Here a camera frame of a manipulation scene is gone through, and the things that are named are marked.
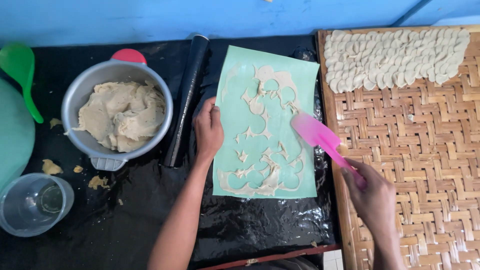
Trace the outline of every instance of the pink spatula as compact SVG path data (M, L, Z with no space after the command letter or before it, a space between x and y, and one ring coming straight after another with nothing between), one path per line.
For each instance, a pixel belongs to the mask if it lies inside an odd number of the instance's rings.
M360 190L367 187L365 179L337 152L336 148L341 141L333 131L304 112L293 117L291 124L310 146L319 145L340 167L349 169Z

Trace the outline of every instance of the clear plastic cup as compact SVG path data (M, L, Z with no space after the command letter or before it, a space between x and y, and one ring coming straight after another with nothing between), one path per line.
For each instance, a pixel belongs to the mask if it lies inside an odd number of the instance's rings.
M59 177L23 175L0 193L0 227L15 236L39 235L67 215L73 199L72 187Z

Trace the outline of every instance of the woven bamboo tray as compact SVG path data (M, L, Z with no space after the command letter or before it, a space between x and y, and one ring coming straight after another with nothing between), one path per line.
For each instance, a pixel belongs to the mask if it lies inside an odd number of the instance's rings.
M451 28L461 27L471 32L470 44L458 76L442 85L417 79L403 88L334 94L322 81L327 125L348 146L348 156L395 183L401 253L412 269L480 270L480 25ZM322 80L328 34L318 32ZM332 168L345 269L372 269L372 235L338 166Z

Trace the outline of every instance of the aluminum pot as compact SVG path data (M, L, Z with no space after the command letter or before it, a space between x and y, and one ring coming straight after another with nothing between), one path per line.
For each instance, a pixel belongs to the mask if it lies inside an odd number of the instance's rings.
M88 131L75 131L78 127L78 111L85 105L93 93L95 85L107 82L153 82L157 90L165 97L165 119L158 133L144 146L128 153L120 153L99 144ZM167 133L173 114L173 101L170 90L164 80L147 67L145 57L133 49L117 51L109 61L96 64L82 72L68 87L63 98L61 118L68 138L83 153L87 154L97 170L116 171L125 162L139 157L155 145Z

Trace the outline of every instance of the green plastic mat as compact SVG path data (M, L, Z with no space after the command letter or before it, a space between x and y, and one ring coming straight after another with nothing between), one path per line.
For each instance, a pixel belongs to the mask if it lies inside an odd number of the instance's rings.
M287 86L280 89L283 109L280 105L280 98L275 94L272 95L272 92L270 92L278 90L279 84L277 80L270 79L265 82L264 90L267 91L267 94L259 96L258 102L263 103L270 117L267 129L272 136L267 139L264 135L249 136L248 138L246 138L246 135L239 135L239 142L237 143L237 135L244 133L248 127L250 127L251 132L256 134L261 133L265 128L264 118L259 114L253 114L247 102L241 98L246 90L249 98L255 97L259 85L259 80L254 78L255 69L259 73L263 66L271 66L273 72L290 73L291 81L293 81L298 93L296 103L297 107L299 107L298 109L313 115L313 91L319 64L229 46L218 84L216 99L216 105L220 107L220 119L225 132L225 140L214 159L213 195L245 198L316 197L313 148L304 143L290 125L290 121L295 114L292 106L287 104L289 101L294 101L295 97L291 87ZM278 145L279 141L284 145L288 153L287 159L285 159L284 155L276 153L282 150ZM293 166L288 165L300 154L302 145L305 148L304 162L294 162ZM294 191L277 189L273 196L260 195L258 193L250 196L250 194L234 194L220 187L217 170L234 172L237 169L248 169L252 165L254 170L250 171L246 176L242 175L238 178L235 174L228 173L228 184L233 189L240 189L246 183L254 189L260 187L264 179L269 175L269 170L266 170L264 175L258 172L268 166L265 161L260 161L262 153L267 147L274 152L270 155L271 160L278 163L281 168L276 184L283 185L283 187L289 189L295 189ZM248 154L245 162L240 161L236 151L240 153L244 151Z

